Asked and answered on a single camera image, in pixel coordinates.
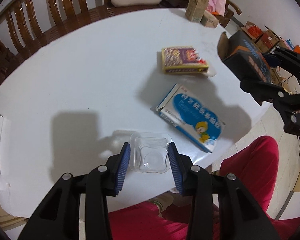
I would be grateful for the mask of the clear plastic tray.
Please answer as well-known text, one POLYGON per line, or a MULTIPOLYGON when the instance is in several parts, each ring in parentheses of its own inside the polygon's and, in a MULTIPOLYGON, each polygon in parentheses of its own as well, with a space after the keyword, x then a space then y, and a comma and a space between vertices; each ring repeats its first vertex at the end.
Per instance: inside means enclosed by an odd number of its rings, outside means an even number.
POLYGON ((170 169, 168 146, 171 137, 165 133, 135 132, 130 137, 132 171, 140 173, 165 173, 170 169))

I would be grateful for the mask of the blue cartoon medicine box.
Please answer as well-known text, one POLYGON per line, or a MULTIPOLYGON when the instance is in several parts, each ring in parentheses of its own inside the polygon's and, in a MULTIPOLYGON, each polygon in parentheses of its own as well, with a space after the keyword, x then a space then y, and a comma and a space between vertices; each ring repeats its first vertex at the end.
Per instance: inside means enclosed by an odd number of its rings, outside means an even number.
POLYGON ((171 88, 155 111, 206 153, 213 152, 225 127, 216 113, 178 83, 171 88))

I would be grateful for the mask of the row of cardboard boxes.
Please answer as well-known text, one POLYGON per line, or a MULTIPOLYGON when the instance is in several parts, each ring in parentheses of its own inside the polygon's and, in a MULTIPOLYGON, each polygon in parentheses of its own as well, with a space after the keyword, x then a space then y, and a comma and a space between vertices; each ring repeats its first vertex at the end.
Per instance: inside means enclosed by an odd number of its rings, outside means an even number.
POLYGON ((270 28, 255 42, 270 66, 273 84, 300 94, 300 53, 291 50, 270 28))

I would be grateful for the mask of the red trouser legs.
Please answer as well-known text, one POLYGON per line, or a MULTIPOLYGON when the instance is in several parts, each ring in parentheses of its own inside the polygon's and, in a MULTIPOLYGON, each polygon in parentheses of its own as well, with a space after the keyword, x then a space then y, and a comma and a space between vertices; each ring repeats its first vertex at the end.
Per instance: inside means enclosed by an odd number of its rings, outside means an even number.
POLYGON ((112 212, 114 239, 300 239, 300 217, 274 220, 267 214, 279 168, 275 139, 255 139, 215 174, 180 156, 191 206, 162 217, 149 201, 112 212))

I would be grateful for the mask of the open cardboard box red contents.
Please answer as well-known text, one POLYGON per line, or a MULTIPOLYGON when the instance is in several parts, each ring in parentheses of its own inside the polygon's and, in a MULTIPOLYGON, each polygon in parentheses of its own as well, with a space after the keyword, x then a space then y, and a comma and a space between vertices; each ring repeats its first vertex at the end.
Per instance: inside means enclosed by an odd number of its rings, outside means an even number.
POLYGON ((247 21, 246 24, 241 28, 253 41, 258 40, 264 31, 259 28, 253 22, 247 21))

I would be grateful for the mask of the yellow purple snack box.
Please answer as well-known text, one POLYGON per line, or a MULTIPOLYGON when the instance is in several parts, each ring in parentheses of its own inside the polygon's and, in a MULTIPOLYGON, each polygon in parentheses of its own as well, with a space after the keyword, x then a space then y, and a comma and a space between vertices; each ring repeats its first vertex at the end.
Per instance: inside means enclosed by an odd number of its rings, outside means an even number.
POLYGON ((162 71, 167 74, 202 74, 215 76, 215 68, 201 58, 192 46, 176 46, 161 49, 162 71))

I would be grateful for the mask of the small brown carton box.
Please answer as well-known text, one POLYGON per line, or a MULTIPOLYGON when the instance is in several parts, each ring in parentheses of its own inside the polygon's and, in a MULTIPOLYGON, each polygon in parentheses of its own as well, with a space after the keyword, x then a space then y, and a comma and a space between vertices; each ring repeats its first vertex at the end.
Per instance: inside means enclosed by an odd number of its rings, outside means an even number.
POLYGON ((210 12, 205 11, 200 23, 205 27, 217 28, 219 20, 210 12))

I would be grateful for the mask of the long wooden bench sofa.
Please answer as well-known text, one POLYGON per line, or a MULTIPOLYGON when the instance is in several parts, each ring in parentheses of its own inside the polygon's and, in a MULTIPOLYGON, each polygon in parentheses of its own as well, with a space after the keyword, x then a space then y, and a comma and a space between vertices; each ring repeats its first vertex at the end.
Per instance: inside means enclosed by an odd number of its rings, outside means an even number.
POLYGON ((0 40, 0 85, 40 48, 85 25, 133 11, 171 8, 174 4, 181 7, 185 5, 185 0, 163 0, 158 4, 115 7, 111 0, 104 0, 104 5, 89 9, 86 0, 78 0, 81 12, 76 14, 73 0, 61 0, 61 6, 66 14, 66 20, 63 20, 56 0, 46 1, 54 22, 54 26, 47 31, 42 31, 39 26, 32 0, 13 0, 2 12, 17 53, 10 52, 0 40))

